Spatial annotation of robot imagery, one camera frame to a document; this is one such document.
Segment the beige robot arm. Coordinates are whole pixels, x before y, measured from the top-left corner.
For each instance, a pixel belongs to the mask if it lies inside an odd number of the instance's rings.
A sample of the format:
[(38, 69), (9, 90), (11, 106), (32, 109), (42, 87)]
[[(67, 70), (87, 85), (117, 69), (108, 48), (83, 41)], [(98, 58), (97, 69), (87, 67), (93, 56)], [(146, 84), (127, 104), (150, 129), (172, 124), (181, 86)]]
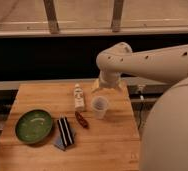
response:
[(123, 74), (171, 85), (146, 120), (139, 171), (188, 171), (188, 44), (134, 52), (120, 42), (101, 51), (96, 64), (94, 91), (119, 90)]

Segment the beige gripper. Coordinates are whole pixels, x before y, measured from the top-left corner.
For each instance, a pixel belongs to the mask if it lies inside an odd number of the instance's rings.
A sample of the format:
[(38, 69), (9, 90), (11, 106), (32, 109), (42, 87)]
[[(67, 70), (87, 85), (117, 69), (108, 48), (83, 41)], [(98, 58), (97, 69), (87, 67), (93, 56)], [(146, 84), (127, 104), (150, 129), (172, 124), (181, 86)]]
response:
[(104, 88), (114, 89), (116, 91), (122, 91), (120, 77), (119, 76), (111, 76), (111, 77), (105, 78), (103, 75), (99, 75), (99, 77), (93, 83), (92, 91), (97, 92)]

